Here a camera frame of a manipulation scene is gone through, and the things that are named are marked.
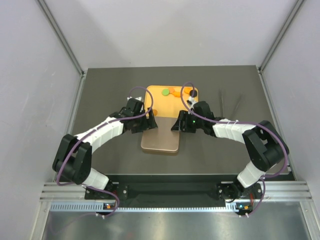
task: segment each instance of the reflective surface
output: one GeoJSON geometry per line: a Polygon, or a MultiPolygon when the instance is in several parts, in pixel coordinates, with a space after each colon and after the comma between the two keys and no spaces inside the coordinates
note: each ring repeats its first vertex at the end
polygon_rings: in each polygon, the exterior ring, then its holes
{"type": "MultiPolygon", "coordinates": [[[[261,122],[272,116],[255,66],[186,66],[90,68],[73,133],[96,126],[127,103],[135,86],[182,86],[191,81],[215,116],[261,122]]],[[[145,96],[142,90],[133,97],[145,96]]],[[[177,155],[148,154],[142,133],[126,132],[104,144],[92,156],[92,167],[104,174],[238,174],[250,161],[244,144],[197,133],[181,133],[177,155]]],[[[271,169],[277,172],[282,163],[271,169]]]]}
{"type": "MultiPolygon", "coordinates": [[[[117,213],[85,216],[60,234],[45,228],[42,240],[309,240],[300,204],[263,203],[249,219],[235,213],[117,213]]],[[[83,213],[51,212],[59,231],[83,213]]]]}

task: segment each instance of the white wall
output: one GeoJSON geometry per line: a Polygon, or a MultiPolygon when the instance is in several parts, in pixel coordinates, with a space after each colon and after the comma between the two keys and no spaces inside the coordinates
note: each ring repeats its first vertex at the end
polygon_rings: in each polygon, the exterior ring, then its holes
{"type": "Polygon", "coordinates": [[[83,69],[260,65],[295,0],[46,0],[83,69]]]}
{"type": "Polygon", "coordinates": [[[307,0],[264,75],[296,174],[320,212],[320,1],[307,0]]]}
{"type": "Polygon", "coordinates": [[[79,82],[35,0],[0,1],[0,239],[28,239],[79,82]]]}

